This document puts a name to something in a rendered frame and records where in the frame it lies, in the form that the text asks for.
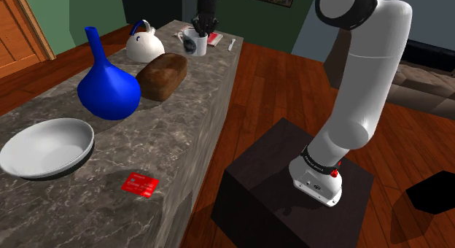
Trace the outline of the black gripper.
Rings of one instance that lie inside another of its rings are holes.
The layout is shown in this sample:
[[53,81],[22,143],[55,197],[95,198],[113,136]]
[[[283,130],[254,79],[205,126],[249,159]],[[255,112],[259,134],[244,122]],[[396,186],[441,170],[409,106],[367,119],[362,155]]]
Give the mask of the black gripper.
[[219,21],[215,18],[216,7],[217,0],[198,0],[198,16],[192,19],[192,26],[199,37],[205,37],[206,33],[210,36],[218,26]]

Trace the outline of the red booklet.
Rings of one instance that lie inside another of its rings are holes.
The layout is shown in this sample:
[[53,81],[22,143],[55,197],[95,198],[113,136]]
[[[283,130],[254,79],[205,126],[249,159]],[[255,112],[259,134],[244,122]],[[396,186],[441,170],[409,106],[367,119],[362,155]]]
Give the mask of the red booklet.
[[220,40],[223,38],[222,34],[212,32],[207,38],[207,45],[216,47]]

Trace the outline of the white mug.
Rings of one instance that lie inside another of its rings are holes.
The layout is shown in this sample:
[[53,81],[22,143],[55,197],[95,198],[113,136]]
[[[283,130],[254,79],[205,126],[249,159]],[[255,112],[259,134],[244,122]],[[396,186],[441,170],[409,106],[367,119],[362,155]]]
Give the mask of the white mug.
[[207,34],[205,34],[205,36],[200,36],[194,28],[188,28],[178,31],[177,37],[188,55],[201,57],[206,54]]

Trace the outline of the brown bread loaf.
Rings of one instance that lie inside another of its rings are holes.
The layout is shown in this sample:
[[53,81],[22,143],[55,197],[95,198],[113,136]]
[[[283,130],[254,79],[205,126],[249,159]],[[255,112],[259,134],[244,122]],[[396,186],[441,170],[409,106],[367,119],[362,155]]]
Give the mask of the brown bread loaf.
[[141,96],[165,101],[187,74],[187,59],[176,53],[163,53],[148,63],[137,75]]

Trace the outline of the blue long-necked vase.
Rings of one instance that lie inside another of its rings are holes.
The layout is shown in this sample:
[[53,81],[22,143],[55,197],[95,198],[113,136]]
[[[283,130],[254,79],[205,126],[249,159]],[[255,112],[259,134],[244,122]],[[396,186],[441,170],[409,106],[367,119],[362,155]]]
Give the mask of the blue long-necked vase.
[[77,86],[79,100],[97,117],[105,120],[125,119],[139,105],[139,84],[134,76],[109,62],[95,27],[85,27],[85,33],[94,64]]

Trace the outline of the red card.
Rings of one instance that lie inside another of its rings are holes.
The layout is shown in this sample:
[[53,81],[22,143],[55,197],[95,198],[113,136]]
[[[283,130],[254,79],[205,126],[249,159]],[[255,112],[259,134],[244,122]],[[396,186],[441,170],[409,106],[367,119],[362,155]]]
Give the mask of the red card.
[[149,198],[153,194],[158,183],[158,179],[132,172],[122,184],[121,189],[129,193]]

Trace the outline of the dark robot stand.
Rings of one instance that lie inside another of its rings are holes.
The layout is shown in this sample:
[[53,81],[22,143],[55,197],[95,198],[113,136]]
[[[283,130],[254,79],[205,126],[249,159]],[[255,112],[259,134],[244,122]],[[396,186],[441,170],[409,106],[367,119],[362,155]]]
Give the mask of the dark robot stand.
[[356,248],[374,177],[343,158],[334,207],[298,190],[288,165],[312,138],[281,118],[225,169],[211,218],[237,248]]

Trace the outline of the orange wooden door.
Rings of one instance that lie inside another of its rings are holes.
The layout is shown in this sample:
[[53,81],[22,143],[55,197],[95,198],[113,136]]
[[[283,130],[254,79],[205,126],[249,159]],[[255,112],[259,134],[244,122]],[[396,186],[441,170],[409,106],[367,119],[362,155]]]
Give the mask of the orange wooden door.
[[0,79],[54,59],[27,0],[0,0]]

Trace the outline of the white bowl with dark base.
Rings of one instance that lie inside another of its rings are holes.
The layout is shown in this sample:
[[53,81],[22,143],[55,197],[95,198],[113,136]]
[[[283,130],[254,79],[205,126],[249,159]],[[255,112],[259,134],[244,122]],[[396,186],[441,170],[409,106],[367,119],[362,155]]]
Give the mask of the white bowl with dark base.
[[94,130],[83,120],[57,118],[15,134],[0,150],[0,168],[13,176],[41,179],[83,161],[94,145]]

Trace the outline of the brown sofa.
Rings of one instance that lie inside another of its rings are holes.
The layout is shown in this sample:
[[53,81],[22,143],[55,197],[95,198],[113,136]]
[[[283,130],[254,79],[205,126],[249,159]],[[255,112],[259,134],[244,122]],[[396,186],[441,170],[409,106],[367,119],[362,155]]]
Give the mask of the brown sofa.
[[455,120],[455,74],[401,63],[387,101]]

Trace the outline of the black box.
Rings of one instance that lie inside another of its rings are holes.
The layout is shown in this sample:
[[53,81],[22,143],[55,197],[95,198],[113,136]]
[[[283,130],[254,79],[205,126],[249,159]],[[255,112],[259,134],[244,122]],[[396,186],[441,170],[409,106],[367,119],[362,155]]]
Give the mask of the black box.
[[413,206],[439,214],[455,208],[455,173],[440,171],[409,187],[406,193]]

